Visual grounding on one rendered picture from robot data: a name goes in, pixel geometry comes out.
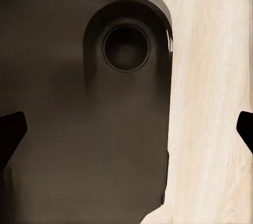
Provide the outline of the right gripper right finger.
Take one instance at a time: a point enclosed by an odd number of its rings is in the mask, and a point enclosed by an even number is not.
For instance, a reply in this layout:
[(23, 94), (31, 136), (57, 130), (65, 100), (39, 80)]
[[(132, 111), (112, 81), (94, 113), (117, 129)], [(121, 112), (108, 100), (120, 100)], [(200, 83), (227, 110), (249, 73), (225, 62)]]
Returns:
[(236, 128), (253, 154), (253, 113), (241, 111)]

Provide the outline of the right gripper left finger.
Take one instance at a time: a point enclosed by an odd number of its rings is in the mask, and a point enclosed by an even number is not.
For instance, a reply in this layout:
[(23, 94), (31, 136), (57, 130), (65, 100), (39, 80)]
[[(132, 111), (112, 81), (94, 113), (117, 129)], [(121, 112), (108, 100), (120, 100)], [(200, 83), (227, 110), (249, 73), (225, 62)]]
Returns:
[(22, 111), (0, 117), (0, 174), (26, 132), (27, 123)]

